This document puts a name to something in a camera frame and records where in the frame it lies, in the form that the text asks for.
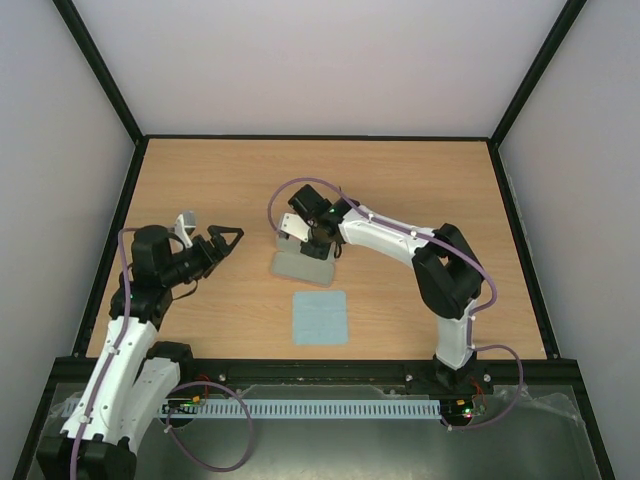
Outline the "light blue cleaning cloth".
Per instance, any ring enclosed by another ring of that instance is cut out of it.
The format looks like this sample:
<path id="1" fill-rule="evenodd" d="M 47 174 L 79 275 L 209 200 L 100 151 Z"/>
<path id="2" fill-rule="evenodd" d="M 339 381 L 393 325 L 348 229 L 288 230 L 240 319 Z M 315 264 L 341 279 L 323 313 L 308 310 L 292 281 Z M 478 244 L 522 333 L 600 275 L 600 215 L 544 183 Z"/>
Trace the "light blue cleaning cloth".
<path id="1" fill-rule="evenodd" d="M 347 295 L 344 291 L 296 292 L 292 299 L 295 345 L 343 345 L 349 340 Z"/>

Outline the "pink glasses case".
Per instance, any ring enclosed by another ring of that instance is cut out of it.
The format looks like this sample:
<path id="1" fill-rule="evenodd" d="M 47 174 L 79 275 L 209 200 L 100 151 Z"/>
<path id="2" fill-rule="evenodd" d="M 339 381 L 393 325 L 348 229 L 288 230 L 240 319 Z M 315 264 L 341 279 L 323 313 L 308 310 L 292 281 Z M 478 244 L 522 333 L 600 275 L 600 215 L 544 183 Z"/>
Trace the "pink glasses case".
<path id="1" fill-rule="evenodd" d="M 273 275 L 329 287 L 335 275 L 333 250 L 327 259 L 315 259 L 300 252 L 301 242 L 293 237 L 276 237 L 276 253 L 273 256 L 270 271 Z"/>

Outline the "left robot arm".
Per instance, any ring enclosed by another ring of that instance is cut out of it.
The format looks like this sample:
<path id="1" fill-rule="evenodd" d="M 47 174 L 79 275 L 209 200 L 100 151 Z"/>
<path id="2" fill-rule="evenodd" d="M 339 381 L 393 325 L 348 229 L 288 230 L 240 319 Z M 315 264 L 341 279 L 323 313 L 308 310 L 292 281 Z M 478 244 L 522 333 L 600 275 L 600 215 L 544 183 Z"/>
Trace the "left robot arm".
<path id="1" fill-rule="evenodd" d="M 60 432 L 45 436 L 36 459 L 47 479 L 132 479 L 141 441 L 165 398 L 189 377 L 187 344 L 157 339 L 180 284 L 197 285 L 242 239 L 240 228 L 185 225 L 132 229 L 118 243 L 121 274 L 106 338 L 89 381 Z"/>

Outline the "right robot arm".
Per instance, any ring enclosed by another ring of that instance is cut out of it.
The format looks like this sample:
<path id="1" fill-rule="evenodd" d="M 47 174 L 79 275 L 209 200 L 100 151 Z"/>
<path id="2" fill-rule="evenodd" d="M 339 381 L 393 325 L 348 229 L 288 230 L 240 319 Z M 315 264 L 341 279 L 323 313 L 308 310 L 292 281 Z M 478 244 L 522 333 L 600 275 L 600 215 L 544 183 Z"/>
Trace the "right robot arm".
<path id="1" fill-rule="evenodd" d="M 438 341 L 433 378 L 455 392 L 471 379 L 477 353 L 473 322 L 488 274 L 461 231 L 445 223 L 416 227 L 380 215 L 342 194 L 336 202 L 310 184 L 289 200 L 292 209 L 275 225 L 299 252 L 314 260 L 337 257 L 345 245 L 365 247 L 413 270 L 420 297 L 437 319 Z"/>

